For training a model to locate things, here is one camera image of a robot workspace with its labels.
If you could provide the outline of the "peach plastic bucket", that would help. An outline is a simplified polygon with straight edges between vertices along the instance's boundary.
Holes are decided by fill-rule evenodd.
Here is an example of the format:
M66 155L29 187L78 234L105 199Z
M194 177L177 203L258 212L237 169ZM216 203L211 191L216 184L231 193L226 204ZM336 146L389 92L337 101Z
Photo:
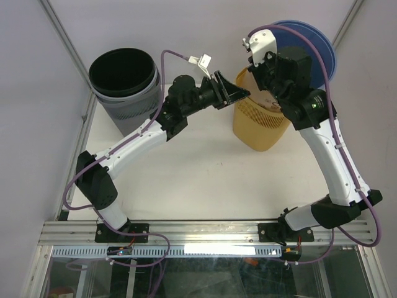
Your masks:
M268 91L260 91L257 88L249 89L251 95L250 100L258 104L260 107L276 113L281 113L281 107L277 100Z

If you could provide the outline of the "blue plastic bucket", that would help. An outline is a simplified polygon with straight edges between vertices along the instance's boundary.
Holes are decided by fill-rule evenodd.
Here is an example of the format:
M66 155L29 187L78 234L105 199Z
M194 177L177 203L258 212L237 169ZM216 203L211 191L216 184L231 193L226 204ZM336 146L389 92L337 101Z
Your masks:
M323 59L328 81L332 80L337 68L336 53L330 40L319 29L299 20L280 20L274 22L274 25L288 27L306 37L317 49ZM302 41L301 38L291 34L290 32L280 29L272 29L272 33L276 38L277 48L279 50L289 46L296 46L305 49L307 54L312 58L310 86L315 89L325 89L322 68L311 47L306 42Z

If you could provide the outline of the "yellow mesh waste bin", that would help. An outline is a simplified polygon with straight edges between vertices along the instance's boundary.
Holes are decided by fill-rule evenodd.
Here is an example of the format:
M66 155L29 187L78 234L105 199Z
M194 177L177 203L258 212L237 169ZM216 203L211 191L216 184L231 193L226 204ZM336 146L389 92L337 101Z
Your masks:
M235 84L247 89L257 88L253 75L245 68ZM282 114L268 111L250 100L249 96L234 105L233 132L255 151L267 151L274 146L290 126Z

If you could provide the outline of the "black plastic bin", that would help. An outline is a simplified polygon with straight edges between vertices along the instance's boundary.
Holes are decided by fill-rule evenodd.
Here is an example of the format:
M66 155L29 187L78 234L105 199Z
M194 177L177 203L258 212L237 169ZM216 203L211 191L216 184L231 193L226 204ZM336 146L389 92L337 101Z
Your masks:
M118 48L98 58L89 68L92 87L106 96L129 96L143 90L154 76L152 57L137 48Z

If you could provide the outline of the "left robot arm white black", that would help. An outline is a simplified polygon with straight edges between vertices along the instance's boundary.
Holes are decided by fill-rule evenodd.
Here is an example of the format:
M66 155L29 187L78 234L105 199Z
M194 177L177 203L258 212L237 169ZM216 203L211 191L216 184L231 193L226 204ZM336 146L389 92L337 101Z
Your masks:
M75 185L109 225L108 233L114 240L123 241L130 234L128 217L116 201L114 180L119 174L141 155L184 130L188 116L208 107L223 109L249 95L248 90L231 83L219 71L204 77L200 86L191 76L180 75L169 87L159 114L152 114L114 146L95 155L88 151L79 155Z

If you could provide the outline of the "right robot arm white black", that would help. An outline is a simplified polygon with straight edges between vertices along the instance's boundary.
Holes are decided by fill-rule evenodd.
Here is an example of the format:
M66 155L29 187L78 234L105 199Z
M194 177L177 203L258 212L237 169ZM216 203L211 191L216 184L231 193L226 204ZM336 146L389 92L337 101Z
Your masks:
M311 86L312 58L303 48L259 50L249 58L249 72L257 87L275 97L282 114L310 147L325 178L328 194L279 217L280 238L292 240L301 229L320 225L341 228L368 209L380 225L374 206L380 191L370 189L360 177L346 148L329 92Z

